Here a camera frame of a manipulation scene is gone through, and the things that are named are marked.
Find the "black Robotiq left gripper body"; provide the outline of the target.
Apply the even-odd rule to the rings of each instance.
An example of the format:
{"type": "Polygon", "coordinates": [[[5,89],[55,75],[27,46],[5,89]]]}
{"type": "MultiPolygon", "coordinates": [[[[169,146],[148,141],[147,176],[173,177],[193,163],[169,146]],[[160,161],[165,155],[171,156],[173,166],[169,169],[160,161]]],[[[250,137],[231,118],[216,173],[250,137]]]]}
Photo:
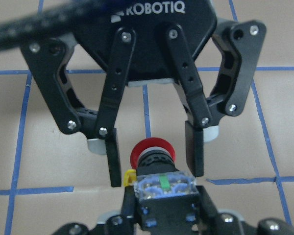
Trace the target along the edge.
{"type": "Polygon", "coordinates": [[[179,25],[196,59],[217,25],[209,0],[137,0],[112,15],[86,19],[73,31],[76,41],[106,71],[116,32],[120,28],[136,33],[136,45],[129,81],[163,79],[172,76],[165,52],[165,30],[179,25]]]}

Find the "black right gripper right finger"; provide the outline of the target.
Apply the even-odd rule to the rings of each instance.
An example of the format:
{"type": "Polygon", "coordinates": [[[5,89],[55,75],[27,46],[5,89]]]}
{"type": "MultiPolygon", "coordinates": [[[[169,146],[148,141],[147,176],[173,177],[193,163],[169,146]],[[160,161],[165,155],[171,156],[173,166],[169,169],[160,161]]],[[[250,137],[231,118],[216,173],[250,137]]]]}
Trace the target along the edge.
{"type": "Polygon", "coordinates": [[[238,212],[217,209],[204,186],[196,188],[199,192],[196,235],[294,235],[294,226],[274,217],[251,226],[238,212]]]}

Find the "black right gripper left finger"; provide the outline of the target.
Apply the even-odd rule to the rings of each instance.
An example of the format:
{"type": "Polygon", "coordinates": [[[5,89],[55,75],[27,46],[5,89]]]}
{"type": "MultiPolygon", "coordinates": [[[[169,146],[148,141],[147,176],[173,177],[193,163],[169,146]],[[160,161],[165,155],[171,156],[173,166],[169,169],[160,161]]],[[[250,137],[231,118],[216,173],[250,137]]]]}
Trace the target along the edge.
{"type": "Polygon", "coordinates": [[[133,186],[124,189],[121,209],[101,214],[96,225],[89,229],[78,222],[67,223],[54,235],[134,235],[136,219],[136,197],[133,186]]]}

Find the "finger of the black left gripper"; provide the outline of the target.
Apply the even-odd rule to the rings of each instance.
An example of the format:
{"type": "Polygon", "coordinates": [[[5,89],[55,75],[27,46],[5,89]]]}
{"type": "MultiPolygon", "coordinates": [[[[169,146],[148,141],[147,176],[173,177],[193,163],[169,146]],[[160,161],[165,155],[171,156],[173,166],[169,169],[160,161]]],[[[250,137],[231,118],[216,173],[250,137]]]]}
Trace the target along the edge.
{"type": "Polygon", "coordinates": [[[266,26],[260,21],[218,23],[211,37],[222,61],[209,97],[204,95],[182,27],[170,24],[161,36],[173,84],[188,117],[186,162],[196,177],[204,174],[204,131],[218,126],[224,116],[236,117],[244,110],[265,34],[266,26]]]}
{"type": "Polygon", "coordinates": [[[137,35],[124,27],[116,31],[98,111],[88,110],[80,102],[66,77],[66,66],[75,47],[72,38],[47,38],[22,46],[21,52],[59,130],[67,135],[83,133],[87,140],[96,141],[92,148],[102,145],[110,184],[120,187],[122,171],[114,125],[128,83],[137,35]]]}

